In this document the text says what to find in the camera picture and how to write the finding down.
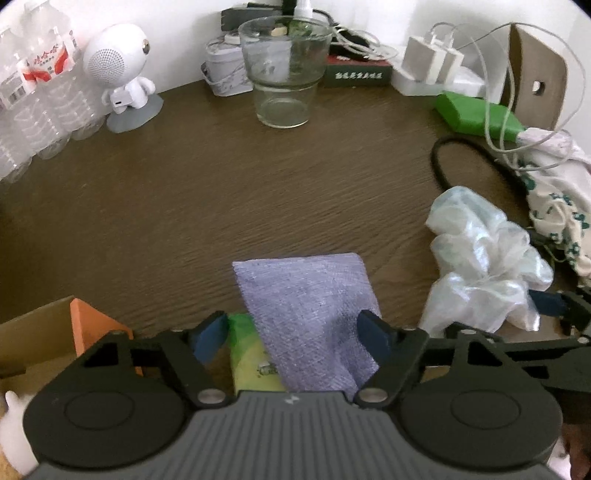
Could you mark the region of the left clear water bottle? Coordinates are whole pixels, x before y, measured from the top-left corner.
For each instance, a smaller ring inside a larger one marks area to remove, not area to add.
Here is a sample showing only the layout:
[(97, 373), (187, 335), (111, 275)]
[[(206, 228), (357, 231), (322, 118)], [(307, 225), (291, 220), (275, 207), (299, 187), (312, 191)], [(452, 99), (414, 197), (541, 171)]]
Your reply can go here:
[(30, 165), (33, 151), (14, 123), (15, 108), (35, 89), (21, 41), (10, 30), (1, 32), (1, 179), (15, 181)]

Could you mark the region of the translucent plastic bag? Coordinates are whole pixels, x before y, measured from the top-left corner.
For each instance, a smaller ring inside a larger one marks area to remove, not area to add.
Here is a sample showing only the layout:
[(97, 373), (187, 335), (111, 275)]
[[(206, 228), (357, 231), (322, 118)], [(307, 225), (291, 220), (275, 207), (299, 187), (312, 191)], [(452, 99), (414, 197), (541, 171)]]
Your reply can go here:
[(426, 226), (440, 278), (433, 284), (420, 327), (441, 336), (455, 322), (489, 333), (504, 323), (540, 329), (529, 292), (546, 291), (554, 272), (531, 245), (528, 232), (481, 195), (464, 186), (442, 193)]

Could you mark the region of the right clear water bottle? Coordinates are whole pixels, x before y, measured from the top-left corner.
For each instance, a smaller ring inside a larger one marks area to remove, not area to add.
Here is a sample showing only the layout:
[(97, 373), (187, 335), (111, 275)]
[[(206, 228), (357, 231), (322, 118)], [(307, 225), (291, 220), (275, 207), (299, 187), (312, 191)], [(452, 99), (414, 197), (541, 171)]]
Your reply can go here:
[(71, 21), (48, 1), (28, 1), (23, 28), (31, 73), (59, 121), (75, 140), (92, 136), (106, 111), (85, 75)]

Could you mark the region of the middle clear water bottle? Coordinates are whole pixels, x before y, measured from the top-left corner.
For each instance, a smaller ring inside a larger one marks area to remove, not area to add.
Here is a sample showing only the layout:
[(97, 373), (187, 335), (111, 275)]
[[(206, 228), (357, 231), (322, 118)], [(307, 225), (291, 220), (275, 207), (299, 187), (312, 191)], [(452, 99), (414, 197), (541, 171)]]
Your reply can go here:
[(1, 108), (29, 150), (50, 159), (70, 135), (32, 74), (24, 41), (10, 28), (1, 29)]

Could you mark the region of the left white charger plug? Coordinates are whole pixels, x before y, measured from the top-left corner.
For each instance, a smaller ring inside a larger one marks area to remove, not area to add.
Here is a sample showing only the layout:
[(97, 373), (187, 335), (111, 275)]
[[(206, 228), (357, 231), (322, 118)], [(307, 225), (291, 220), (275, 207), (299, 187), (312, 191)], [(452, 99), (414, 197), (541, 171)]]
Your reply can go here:
[(416, 81), (435, 85), (447, 52), (440, 46), (426, 42), (422, 37), (409, 38), (402, 68)]

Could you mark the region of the dark tea box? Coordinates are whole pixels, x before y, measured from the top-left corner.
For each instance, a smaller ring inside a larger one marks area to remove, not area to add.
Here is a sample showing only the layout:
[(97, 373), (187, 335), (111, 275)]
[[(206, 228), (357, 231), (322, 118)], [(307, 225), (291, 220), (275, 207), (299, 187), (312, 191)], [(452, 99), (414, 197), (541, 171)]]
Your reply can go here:
[(329, 55), (322, 83), (329, 88), (384, 87), (391, 84), (392, 73), (388, 61), (358, 61)]

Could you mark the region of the beige plush toy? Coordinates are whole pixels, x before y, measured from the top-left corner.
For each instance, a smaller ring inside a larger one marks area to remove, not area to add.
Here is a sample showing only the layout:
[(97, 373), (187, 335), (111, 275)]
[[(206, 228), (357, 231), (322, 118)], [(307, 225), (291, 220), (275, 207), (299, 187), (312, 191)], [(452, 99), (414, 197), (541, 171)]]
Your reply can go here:
[(21, 476), (27, 476), (39, 465), (23, 423), (24, 413), (33, 396), (19, 396), (14, 391), (8, 391), (4, 398), (7, 409), (1, 418), (1, 450), (11, 467)]

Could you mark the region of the floral cloth pile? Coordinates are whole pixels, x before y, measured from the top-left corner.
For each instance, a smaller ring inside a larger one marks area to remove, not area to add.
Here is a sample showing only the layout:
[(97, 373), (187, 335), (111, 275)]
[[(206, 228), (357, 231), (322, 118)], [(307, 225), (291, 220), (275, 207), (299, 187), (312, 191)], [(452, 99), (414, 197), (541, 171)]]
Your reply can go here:
[(558, 246), (581, 286), (590, 285), (590, 157), (572, 137), (528, 128), (517, 136), (518, 175), (535, 230)]

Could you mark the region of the black power adapter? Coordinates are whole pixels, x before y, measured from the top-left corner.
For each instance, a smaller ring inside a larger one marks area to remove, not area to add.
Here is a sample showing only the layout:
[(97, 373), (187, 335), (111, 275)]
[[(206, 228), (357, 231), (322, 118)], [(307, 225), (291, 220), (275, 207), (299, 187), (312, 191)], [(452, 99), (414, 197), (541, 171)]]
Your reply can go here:
[(242, 23), (249, 20), (280, 16), (279, 6), (266, 5), (260, 3), (247, 3), (245, 6), (235, 6), (221, 11), (221, 31), (231, 32), (238, 30)]

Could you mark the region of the green rectangular case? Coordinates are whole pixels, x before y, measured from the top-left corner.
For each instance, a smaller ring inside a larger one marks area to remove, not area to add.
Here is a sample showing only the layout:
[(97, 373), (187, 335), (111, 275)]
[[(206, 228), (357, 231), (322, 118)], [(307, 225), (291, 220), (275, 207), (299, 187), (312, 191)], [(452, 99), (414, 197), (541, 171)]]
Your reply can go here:
[[(452, 131), (459, 134), (485, 136), (486, 101), (454, 92), (443, 92), (436, 97), (435, 109)], [(506, 113), (509, 113), (504, 139), (515, 142), (526, 127), (503, 105), (489, 104), (489, 134), (492, 139), (501, 138), (501, 128)]]

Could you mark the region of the purple drawstring cloth pouch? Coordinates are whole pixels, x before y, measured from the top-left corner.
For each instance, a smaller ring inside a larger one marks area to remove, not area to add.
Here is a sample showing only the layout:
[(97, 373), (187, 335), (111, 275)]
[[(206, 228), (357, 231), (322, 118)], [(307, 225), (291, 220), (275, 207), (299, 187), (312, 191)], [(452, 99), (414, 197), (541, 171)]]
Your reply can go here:
[(352, 398), (377, 371), (356, 333), (363, 310), (381, 313), (358, 254), (235, 261), (232, 269), (285, 389)]

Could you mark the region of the small white spray bottle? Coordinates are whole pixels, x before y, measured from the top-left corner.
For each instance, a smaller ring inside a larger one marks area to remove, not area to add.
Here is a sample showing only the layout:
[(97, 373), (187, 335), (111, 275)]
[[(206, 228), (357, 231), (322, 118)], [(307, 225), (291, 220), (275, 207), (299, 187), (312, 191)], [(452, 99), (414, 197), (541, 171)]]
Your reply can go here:
[(308, 20), (314, 17), (311, 0), (297, 0), (294, 7), (294, 18)]

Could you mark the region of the white metal tin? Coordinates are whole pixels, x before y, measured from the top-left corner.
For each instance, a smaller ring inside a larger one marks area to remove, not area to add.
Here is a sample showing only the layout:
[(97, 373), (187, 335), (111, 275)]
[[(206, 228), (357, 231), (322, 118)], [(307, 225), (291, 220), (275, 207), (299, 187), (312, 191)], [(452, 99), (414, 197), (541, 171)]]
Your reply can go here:
[(207, 42), (204, 54), (201, 73), (215, 96), (230, 97), (252, 92), (238, 32), (228, 32)]

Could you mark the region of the green tissue packet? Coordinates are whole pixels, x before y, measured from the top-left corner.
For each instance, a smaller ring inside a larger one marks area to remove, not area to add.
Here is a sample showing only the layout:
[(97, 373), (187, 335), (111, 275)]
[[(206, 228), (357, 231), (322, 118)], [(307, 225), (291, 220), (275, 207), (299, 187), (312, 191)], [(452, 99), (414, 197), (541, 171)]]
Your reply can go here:
[(276, 366), (270, 361), (249, 314), (228, 315), (228, 345), (235, 393), (284, 391)]

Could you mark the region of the clear glass cup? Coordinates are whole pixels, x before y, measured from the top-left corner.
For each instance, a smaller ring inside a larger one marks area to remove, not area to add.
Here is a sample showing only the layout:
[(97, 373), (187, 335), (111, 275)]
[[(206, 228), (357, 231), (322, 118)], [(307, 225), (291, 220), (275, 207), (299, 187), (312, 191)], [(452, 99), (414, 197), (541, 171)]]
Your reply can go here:
[(238, 28), (256, 116), (266, 126), (291, 129), (311, 116), (332, 41), (329, 25), (314, 19), (267, 16)]

